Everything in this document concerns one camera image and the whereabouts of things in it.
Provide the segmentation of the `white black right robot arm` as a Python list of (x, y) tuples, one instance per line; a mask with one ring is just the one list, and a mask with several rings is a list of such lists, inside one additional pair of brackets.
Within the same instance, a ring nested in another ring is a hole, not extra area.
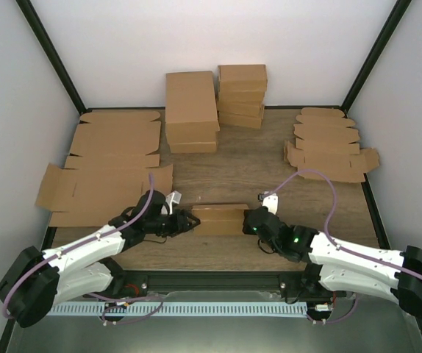
[(244, 212), (243, 232), (257, 235), (279, 256), (314, 271), (302, 278), (304, 291), (348, 291), (386, 299), (422, 319), (422, 249), (375, 249), (328, 236), (310, 227), (287, 225), (267, 207)]

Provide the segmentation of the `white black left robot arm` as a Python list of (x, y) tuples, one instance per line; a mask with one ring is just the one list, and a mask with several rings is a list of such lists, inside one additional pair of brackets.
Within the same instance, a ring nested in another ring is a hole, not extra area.
[(121, 298), (124, 270), (114, 256), (142, 243), (147, 235), (172, 238), (196, 228), (200, 219), (177, 207), (180, 193), (156, 190), (90, 235), (43, 251), (25, 248), (0, 281), (2, 314), (23, 328), (30, 327), (56, 305), (90, 295), (102, 300)]

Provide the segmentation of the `small brown cardboard box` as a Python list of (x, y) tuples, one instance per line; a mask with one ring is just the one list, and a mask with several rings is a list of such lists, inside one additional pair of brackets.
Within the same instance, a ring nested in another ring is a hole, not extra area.
[(242, 235), (246, 204), (203, 204), (192, 207), (192, 214), (200, 220), (194, 235)]

